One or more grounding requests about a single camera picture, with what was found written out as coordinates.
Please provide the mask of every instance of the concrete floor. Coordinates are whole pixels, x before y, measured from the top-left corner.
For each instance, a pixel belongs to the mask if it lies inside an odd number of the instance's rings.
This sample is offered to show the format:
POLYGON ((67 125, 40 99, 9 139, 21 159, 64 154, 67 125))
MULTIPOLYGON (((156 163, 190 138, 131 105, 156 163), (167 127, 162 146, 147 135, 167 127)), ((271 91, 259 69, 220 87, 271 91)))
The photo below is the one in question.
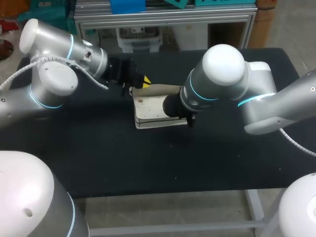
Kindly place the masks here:
MULTIPOLYGON (((276 16, 267 47, 281 47, 300 75, 316 68, 316 1, 278 0, 276 16)), ((16 46, 20 32, 0 35, 16 46)), ((0 63, 0 81, 10 76, 21 58, 13 56, 0 63)), ((260 190, 264 210, 268 210, 279 190, 260 190)), ((242 191, 97 197, 76 200, 83 207, 91 228, 136 225, 184 224, 212 221, 249 220, 242 191)), ((253 237, 252 230, 189 232, 138 235, 141 237, 253 237)), ((277 231, 273 237, 282 236, 277 231)))

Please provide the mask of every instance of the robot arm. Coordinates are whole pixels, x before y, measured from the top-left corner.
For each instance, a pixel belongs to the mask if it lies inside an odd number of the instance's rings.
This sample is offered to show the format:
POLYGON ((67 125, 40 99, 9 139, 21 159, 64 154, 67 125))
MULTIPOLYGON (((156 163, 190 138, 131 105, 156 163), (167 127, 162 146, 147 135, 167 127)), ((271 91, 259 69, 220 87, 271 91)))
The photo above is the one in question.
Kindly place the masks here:
POLYGON ((180 94, 168 96, 163 108, 171 117, 188 117, 229 98, 239 102, 245 131, 264 134, 316 116, 315 73, 277 92, 268 64, 245 62, 237 49, 220 44, 205 53, 180 94))
POLYGON ((114 80, 124 88, 142 88, 150 84, 130 59, 108 57, 103 49, 37 19, 25 25, 20 50, 30 57, 31 63, 43 62, 32 67, 30 85, 9 91, 1 91, 4 86, 0 86, 0 128, 27 117, 45 116, 62 107, 75 91, 76 73, 59 60, 46 62, 47 57, 76 62, 88 76, 114 80))

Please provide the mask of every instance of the coiled cable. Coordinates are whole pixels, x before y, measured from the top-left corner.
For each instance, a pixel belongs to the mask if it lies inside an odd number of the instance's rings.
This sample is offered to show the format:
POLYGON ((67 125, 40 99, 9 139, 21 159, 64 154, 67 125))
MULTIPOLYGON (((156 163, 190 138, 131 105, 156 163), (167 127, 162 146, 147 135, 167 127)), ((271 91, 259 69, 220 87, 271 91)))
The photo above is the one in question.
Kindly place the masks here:
POLYGON ((289 140, 294 146, 296 146, 298 149, 302 150, 303 152, 316 157, 316 153, 306 149, 305 147, 301 146, 300 144, 298 144, 296 141, 294 141, 282 128, 279 129, 280 132, 283 134, 283 136, 289 140))
POLYGON ((98 82, 96 79, 93 78, 93 76, 91 76, 83 67, 81 67, 79 64, 77 64, 75 61, 73 60, 69 60, 63 57, 59 57, 59 56, 47 56, 45 55, 44 57, 40 58, 39 60, 30 63, 29 65, 21 68, 20 70, 16 71, 14 74, 12 74, 7 80, 5 80, 1 85, 0 85, 0 91, 3 91, 8 85, 10 85, 10 83, 20 74, 24 73, 26 70, 40 64, 40 63, 44 63, 44 62, 49 62, 49 61, 59 61, 59 62, 64 62, 64 63, 68 63, 69 65, 75 66, 76 68, 78 68, 81 72, 83 72, 91 81, 93 81, 98 87, 104 89, 104 90, 108 90, 109 88, 106 85, 101 84, 100 82, 98 82))

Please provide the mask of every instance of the metal table frame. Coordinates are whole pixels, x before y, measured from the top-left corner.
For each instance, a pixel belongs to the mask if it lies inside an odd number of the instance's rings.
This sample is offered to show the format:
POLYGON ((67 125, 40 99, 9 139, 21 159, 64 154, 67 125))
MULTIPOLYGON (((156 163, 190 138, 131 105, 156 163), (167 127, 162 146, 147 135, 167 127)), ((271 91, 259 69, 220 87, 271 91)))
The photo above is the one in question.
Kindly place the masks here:
POLYGON ((256 237, 271 237, 278 227, 278 206, 286 189, 282 189, 275 198, 267 215, 264 215, 257 190, 245 190, 251 221, 235 221, 202 224, 156 225, 90 229, 91 237, 107 237, 130 234, 171 233, 188 231, 210 231, 254 228, 256 237))
POLYGON ((247 48, 256 12, 257 7, 254 4, 235 4, 187 5, 185 9, 147 6, 143 12, 112 14, 108 0, 78 0, 74 20, 78 35, 82 39, 86 39, 85 30, 88 29, 245 22, 239 48, 247 48))

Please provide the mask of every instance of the black tabletop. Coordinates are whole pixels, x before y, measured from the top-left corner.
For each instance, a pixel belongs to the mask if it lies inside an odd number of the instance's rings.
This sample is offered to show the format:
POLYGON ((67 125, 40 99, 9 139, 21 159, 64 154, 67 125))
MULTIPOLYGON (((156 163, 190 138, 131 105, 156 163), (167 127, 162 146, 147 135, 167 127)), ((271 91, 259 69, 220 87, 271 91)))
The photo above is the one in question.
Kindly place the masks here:
MULTIPOLYGON (((298 78, 282 49, 241 50, 247 61, 265 61, 281 90, 298 78)), ((152 83, 182 85, 203 51, 133 54, 152 83)), ((81 73, 71 101, 51 117, 25 120, 0 131, 0 149, 42 159, 75 197, 281 188, 316 172, 316 158, 280 132, 248 135, 232 101, 199 113, 193 128, 137 130, 130 96, 96 87, 81 73)), ((12 87, 30 83, 30 74, 12 87)), ((316 118, 286 132, 316 151, 316 118)))

